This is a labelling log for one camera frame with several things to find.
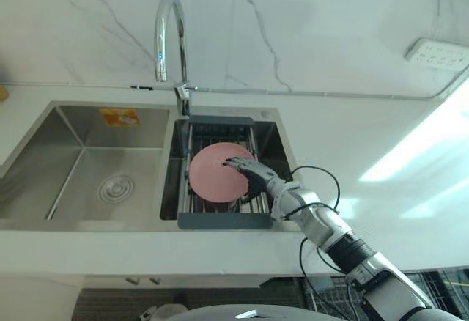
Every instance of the sink drain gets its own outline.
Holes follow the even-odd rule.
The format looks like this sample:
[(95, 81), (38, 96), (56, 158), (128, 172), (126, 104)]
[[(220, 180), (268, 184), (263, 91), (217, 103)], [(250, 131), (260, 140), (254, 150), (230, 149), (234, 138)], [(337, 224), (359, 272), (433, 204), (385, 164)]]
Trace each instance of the sink drain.
[(121, 174), (112, 176), (100, 184), (98, 195), (107, 204), (116, 204), (126, 200), (133, 192), (133, 181)]

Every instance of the marble backsplash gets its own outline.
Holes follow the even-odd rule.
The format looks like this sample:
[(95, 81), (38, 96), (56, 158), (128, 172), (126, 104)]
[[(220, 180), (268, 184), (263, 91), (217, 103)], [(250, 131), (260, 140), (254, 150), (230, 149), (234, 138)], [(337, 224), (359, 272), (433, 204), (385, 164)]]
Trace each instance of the marble backsplash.
[[(454, 74), (409, 63), (408, 47), (469, 45), (469, 0), (181, 1), (189, 77), (213, 89), (426, 97)], [(155, 85), (158, 2), (0, 0), (0, 82)], [(175, 24), (169, 38), (177, 81)]]

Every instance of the robotic hand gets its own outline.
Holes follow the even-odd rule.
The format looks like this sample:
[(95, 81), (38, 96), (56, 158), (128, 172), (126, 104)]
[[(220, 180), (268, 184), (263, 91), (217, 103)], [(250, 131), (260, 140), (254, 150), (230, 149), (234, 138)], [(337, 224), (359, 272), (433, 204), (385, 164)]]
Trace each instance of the robotic hand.
[(373, 251), (337, 212), (321, 204), (299, 182), (285, 182), (269, 167), (247, 158), (227, 158), (225, 166), (246, 176), (248, 195), (267, 192), (273, 198), (272, 217), (295, 221), (318, 248), (363, 291), (361, 308), (371, 320), (459, 320), (436, 310), (431, 300), (380, 252)]

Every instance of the dish rack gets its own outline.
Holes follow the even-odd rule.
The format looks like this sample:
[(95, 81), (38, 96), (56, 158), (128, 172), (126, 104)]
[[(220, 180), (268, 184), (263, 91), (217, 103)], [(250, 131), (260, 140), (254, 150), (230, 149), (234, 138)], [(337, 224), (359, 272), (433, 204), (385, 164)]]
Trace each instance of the dish rack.
[(189, 166), (207, 146), (231, 142), (245, 147), (258, 160), (255, 122), (248, 117), (192, 116), (188, 120), (187, 147), (182, 161), (177, 222), (181, 229), (266, 229), (272, 226), (266, 193), (248, 200), (216, 204), (198, 196), (189, 182)]

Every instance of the faucet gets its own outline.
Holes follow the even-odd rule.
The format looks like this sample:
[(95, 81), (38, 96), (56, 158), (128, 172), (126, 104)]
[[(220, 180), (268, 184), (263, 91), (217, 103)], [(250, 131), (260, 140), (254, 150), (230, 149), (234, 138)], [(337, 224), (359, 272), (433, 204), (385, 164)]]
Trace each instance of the faucet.
[(156, 11), (155, 19), (155, 79), (156, 81), (167, 81), (166, 75), (166, 27), (168, 24), (171, 8), (174, 10), (177, 22), (177, 33), (179, 35), (179, 51), (181, 58), (181, 82), (174, 85), (177, 97), (177, 107), (183, 116), (191, 115), (191, 86), (188, 79), (188, 68), (185, 57), (185, 26), (184, 12), (180, 0), (161, 0)]

